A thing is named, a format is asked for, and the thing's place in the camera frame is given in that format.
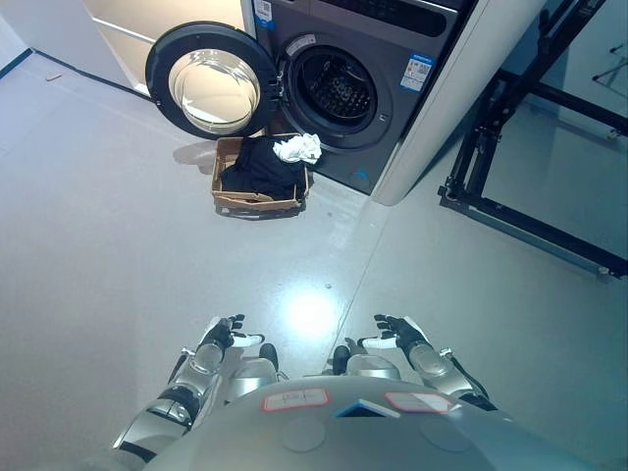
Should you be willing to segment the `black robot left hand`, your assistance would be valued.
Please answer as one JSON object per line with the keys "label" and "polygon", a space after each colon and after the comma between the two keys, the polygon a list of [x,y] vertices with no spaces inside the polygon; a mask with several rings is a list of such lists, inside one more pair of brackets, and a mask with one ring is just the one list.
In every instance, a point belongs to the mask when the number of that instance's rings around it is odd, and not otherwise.
{"label": "black robot left hand", "polygon": [[243,327],[245,316],[236,314],[229,317],[215,317],[210,321],[204,334],[202,344],[213,342],[223,350],[229,347],[250,347],[265,341],[262,334],[244,334],[240,330]]}

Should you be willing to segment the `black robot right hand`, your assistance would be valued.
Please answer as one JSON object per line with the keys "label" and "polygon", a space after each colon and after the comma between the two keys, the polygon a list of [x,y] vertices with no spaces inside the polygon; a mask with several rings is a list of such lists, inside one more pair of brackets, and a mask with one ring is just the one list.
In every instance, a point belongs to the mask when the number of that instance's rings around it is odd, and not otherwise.
{"label": "black robot right hand", "polygon": [[374,316],[377,328],[380,330],[378,337],[362,338],[357,344],[364,348],[406,350],[419,343],[429,344],[419,326],[408,316],[397,318],[389,315],[378,314]]}

